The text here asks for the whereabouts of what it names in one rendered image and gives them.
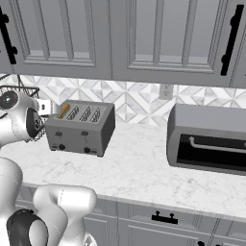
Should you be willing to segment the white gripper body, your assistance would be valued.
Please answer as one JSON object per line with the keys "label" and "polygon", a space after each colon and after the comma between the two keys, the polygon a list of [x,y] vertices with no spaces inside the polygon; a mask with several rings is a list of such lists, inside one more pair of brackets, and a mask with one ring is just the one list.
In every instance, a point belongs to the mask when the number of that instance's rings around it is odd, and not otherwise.
{"label": "white gripper body", "polygon": [[50,114],[52,112],[50,100],[37,99],[37,102],[38,102],[38,113],[39,114]]}

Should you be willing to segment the brown bread slice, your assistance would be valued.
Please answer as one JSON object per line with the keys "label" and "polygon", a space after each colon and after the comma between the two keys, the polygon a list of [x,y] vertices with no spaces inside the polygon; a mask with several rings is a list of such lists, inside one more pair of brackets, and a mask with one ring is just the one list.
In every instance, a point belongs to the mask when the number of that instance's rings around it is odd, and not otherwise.
{"label": "brown bread slice", "polygon": [[59,115],[59,119],[63,119],[64,116],[66,115],[66,113],[70,110],[70,105],[69,104],[65,104],[62,108],[61,108],[61,114]]}

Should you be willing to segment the grey four-slot toaster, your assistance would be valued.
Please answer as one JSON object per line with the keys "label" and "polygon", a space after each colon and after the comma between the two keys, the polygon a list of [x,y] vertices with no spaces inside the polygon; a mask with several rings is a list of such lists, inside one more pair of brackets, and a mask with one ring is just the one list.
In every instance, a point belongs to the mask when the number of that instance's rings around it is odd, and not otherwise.
{"label": "grey four-slot toaster", "polygon": [[[63,119],[51,115],[44,123],[50,149],[103,157],[115,129],[114,104],[78,100],[65,104],[70,110]],[[56,131],[62,136],[55,136]]]}

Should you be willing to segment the black toaster oven door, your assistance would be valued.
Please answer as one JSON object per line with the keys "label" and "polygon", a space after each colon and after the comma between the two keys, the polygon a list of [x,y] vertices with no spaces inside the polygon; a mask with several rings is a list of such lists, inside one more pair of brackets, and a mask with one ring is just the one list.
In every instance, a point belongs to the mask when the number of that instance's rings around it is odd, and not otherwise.
{"label": "black toaster oven door", "polygon": [[203,135],[181,135],[177,163],[192,166],[215,167],[236,171],[246,171],[246,154],[193,148],[189,138],[193,136],[197,144],[246,149],[246,140],[212,137]]}

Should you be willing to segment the grey toaster oven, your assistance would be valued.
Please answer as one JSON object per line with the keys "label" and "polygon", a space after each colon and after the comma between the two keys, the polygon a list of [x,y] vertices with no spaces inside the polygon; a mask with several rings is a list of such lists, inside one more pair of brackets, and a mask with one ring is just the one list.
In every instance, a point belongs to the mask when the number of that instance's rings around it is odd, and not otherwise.
{"label": "grey toaster oven", "polygon": [[246,110],[176,104],[167,122],[166,156],[171,166],[246,176],[246,171],[177,163],[181,135],[246,140]]}

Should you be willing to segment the grey drawer front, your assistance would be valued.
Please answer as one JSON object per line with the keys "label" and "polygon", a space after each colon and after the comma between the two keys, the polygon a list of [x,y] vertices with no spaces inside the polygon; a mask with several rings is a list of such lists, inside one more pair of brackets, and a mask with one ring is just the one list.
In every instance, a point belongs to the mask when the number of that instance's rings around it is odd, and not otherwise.
{"label": "grey drawer front", "polygon": [[[198,213],[188,213],[184,210],[151,208],[120,202],[117,203],[117,209],[118,216],[124,219],[246,240],[246,223],[244,222],[209,217]],[[153,221],[151,216],[156,213],[156,210],[160,212],[160,216],[168,217],[170,213],[173,213],[174,217],[178,219],[178,225]]]}
{"label": "grey drawer front", "polygon": [[[37,209],[34,207],[33,197],[37,188],[35,186],[27,186],[23,185],[17,196],[16,205],[19,207],[26,207],[28,209],[32,209],[36,211]],[[104,215],[104,216],[115,216],[116,215],[116,203],[114,201],[107,201],[105,199],[101,199],[97,197],[96,207],[93,212],[90,214],[96,215]]]}

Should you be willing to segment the grey base cupboard door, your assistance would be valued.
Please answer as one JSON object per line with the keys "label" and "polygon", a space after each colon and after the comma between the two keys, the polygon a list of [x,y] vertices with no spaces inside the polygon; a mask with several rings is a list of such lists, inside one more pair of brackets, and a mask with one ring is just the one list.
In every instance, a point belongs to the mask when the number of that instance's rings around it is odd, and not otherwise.
{"label": "grey base cupboard door", "polygon": [[210,235],[120,219],[119,246],[208,246]]}

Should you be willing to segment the grey wall cupboard door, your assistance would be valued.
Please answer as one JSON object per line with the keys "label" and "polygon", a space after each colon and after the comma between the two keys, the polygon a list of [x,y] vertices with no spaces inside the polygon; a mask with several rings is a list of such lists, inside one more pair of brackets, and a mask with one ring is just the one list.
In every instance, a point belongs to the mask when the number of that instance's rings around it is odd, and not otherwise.
{"label": "grey wall cupboard door", "polygon": [[229,38],[244,0],[111,0],[117,81],[228,86]]}
{"label": "grey wall cupboard door", "polygon": [[244,9],[234,44],[234,69],[230,87],[246,88],[246,0],[234,1],[242,4]]}
{"label": "grey wall cupboard door", "polygon": [[10,64],[0,33],[0,73],[111,77],[109,0],[0,0],[18,53]]}

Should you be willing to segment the white wall outlet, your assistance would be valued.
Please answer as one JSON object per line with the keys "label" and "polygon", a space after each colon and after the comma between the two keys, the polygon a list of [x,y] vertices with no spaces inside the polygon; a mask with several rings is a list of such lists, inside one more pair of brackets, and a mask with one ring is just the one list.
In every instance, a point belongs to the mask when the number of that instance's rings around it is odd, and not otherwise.
{"label": "white wall outlet", "polygon": [[173,98],[173,89],[173,85],[161,84],[159,98],[161,100],[171,100]]}

